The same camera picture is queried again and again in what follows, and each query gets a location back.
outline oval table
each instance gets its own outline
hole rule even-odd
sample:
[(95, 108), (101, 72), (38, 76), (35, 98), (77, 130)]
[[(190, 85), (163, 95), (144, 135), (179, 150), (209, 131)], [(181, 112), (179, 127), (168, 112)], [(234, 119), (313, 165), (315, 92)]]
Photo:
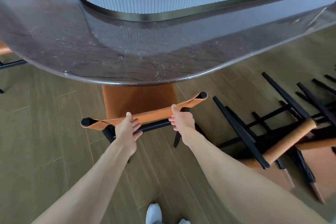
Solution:
[(195, 78), (335, 23), (335, 0), (245, 1), (161, 22), (113, 19), (80, 0), (0, 0), (0, 36), (19, 57), (115, 85)]

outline table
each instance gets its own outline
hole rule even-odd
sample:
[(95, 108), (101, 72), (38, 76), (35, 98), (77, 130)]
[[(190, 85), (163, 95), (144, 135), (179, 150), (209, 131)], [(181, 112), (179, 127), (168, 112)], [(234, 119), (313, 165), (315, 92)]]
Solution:
[(195, 78), (335, 23), (335, 0), (254, 0), (161, 22), (117, 20), (79, 0), (0, 0), (0, 36), (19, 57), (102, 84)]

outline forearm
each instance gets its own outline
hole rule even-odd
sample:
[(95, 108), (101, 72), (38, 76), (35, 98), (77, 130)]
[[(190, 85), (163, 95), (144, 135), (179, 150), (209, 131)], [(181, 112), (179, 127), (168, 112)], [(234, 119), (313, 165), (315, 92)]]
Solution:
[(223, 153), (199, 133), (188, 146), (223, 205), (245, 223), (326, 223), (277, 184)]
[(33, 223), (99, 224), (130, 157), (114, 141), (97, 163)]

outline person's left hand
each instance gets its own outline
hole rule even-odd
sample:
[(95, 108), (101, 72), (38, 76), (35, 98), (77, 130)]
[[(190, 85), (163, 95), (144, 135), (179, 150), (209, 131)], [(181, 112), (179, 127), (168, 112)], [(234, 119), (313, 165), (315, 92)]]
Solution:
[(142, 131), (133, 134), (140, 126), (138, 119), (132, 120), (130, 112), (126, 113), (126, 118), (115, 126), (115, 141), (120, 145), (126, 146), (130, 150), (130, 155), (135, 153), (137, 149), (135, 141), (142, 135)]

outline hand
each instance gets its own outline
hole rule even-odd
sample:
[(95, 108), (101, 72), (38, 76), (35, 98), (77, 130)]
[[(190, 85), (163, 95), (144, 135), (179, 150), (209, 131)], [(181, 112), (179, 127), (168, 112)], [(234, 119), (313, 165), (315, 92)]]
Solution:
[(193, 115), (191, 112), (180, 112), (176, 105), (172, 105), (171, 109), (173, 115), (168, 120), (174, 126), (174, 130), (181, 134), (184, 144), (188, 145), (189, 135), (196, 132)]
[(137, 149), (137, 143), (135, 141), (142, 135), (142, 131), (133, 134), (140, 126), (141, 124), (138, 119), (132, 120), (130, 112), (126, 113), (126, 118), (115, 126), (115, 141), (122, 146), (126, 146), (130, 151), (130, 156), (135, 153)]

